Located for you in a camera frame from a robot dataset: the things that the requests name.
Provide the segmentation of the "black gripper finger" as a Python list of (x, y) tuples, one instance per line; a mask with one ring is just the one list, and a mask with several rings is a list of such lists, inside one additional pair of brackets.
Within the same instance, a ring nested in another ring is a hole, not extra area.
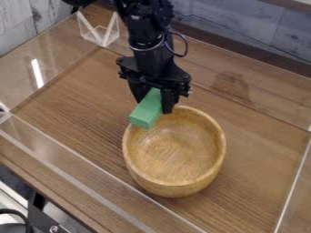
[(173, 106), (179, 103), (180, 96), (172, 89), (163, 89), (160, 94), (163, 113), (169, 114), (172, 112)]
[(136, 102), (140, 103), (151, 90), (151, 86), (139, 81), (129, 81), (128, 86)]

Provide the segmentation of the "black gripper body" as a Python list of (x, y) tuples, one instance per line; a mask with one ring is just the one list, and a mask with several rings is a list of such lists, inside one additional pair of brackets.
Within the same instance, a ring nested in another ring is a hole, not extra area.
[(129, 81), (147, 83), (152, 88), (172, 89), (177, 95), (189, 96), (191, 75), (176, 65), (175, 55), (165, 45), (129, 47), (132, 56), (116, 59), (119, 76)]

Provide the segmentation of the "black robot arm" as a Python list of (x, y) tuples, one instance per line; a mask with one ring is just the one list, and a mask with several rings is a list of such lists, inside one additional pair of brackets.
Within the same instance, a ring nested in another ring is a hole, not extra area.
[(192, 80), (175, 63), (175, 57), (187, 56), (188, 43), (171, 27), (173, 4), (169, 0), (113, 0), (113, 5), (133, 54), (116, 59), (119, 76), (128, 81), (137, 103), (156, 88), (163, 113), (171, 114), (180, 96), (189, 96)]

